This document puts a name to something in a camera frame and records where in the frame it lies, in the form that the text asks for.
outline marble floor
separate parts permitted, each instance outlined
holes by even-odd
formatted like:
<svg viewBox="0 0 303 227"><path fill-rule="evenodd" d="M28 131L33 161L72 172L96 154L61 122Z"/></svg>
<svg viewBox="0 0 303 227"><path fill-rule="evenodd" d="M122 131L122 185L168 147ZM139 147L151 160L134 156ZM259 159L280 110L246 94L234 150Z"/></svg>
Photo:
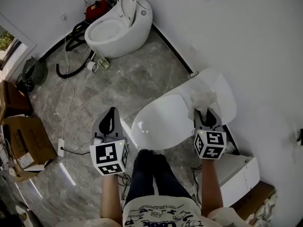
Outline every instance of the marble floor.
<svg viewBox="0 0 303 227"><path fill-rule="evenodd" d="M86 44L68 52L70 71L77 69L89 52ZM63 136L65 148L78 153L89 151L92 125L100 113L111 106L116 107L123 126L130 129L134 117L144 106L189 79L189 74L175 55L151 31L142 48L110 60L109 69L99 69L96 74L84 69L70 78L75 94L62 132L72 97L68 81L58 77L55 68L56 63L59 63L61 73L67 71L64 46L56 50L46 62L47 79L30 94L34 113L42 119L55 149L58 147L58 139ZM131 143L126 172L129 175L136 155L137 150ZM192 147L192 138L166 150L166 156L173 172L191 194L191 167L200 165ZM59 163L66 167L75 186L63 173ZM16 201L23 201L13 179L6 173L1 175L1 187L7 189ZM32 182L26 180L17 183L17 186L43 225L54 227L61 221L98 218L101 182L102 176L93 167L90 154L79 156L65 152L64 157L58 156Z"/></svg>

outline cardboard box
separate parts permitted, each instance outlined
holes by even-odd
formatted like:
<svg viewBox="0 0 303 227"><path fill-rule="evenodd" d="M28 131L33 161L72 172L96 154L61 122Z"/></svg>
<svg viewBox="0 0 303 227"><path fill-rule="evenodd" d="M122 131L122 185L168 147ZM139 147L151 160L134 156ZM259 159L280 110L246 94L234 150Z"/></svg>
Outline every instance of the cardboard box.
<svg viewBox="0 0 303 227"><path fill-rule="evenodd" d="M39 118L6 118L3 133L10 142L10 154L16 160L17 181L37 175L57 156Z"/></svg>
<svg viewBox="0 0 303 227"><path fill-rule="evenodd" d="M25 95L13 83L3 80L0 83L0 123L10 116L31 113L32 110Z"/></svg>
<svg viewBox="0 0 303 227"><path fill-rule="evenodd" d="M264 203L265 199L275 193L275 188L262 181L258 182L244 197L234 203L231 207L235 209L237 214L247 220L249 215Z"/></svg>

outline white box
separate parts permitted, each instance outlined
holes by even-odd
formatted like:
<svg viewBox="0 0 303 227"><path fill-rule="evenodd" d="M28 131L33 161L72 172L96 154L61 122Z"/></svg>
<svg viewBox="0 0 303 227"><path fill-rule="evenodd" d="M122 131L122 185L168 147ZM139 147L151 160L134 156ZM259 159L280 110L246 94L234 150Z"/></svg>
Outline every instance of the white box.
<svg viewBox="0 0 303 227"><path fill-rule="evenodd" d="M220 159L226 148L226 133L197 130L194 146L201 159Z"/></svg>
<svg viewBox="0 0 303 227"><path fill-rule="evenodd" d="M125 140L92 145L89 148L93 165L101 175L125 172L129 153Z"/></svg>

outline toilet seat lid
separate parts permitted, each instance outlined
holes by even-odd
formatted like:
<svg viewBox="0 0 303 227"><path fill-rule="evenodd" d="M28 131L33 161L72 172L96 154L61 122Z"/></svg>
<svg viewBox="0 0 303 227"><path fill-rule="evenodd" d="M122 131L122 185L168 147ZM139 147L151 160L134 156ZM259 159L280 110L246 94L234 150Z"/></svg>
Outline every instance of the toilet seat lid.
<svg viewBox="0 0 303 227"><path fill-rule="evenodd" d="M132 137L136 144L150 150L174 147L192 135L194 122L187 114L188 107L180 94L160 97L136 115Z"/></svg>
<svg viewBox="0 0 303 227"><path fill-rule="evenodd" d="M131 27L136 12L137 0L117 0L117 11L127 27Z"/></svg>

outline white toilet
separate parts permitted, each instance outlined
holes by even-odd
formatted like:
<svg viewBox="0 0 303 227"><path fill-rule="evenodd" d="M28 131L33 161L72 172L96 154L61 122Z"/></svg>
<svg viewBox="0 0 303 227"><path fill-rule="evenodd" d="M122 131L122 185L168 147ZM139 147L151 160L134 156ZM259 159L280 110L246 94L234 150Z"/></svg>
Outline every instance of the white toilet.
<svg viewBox="0 0 303 227"><path fill-rule="evenodd" d="M115 58L139 49L152 26L152 9L146 0L117 0L104 16L85 32L90 48L106 58Z"/></svg>
<svg viewBox="0 0 303 227"><path fill-rule="evenodd" d="M212 68L207 68L179 87L146 105L135 117L132 137L142 148L168 149L192 136L194 122L188 109L194 91L213 91L217 100L211 106L225 125L234 119L237 106L225 78Z"/></svg>

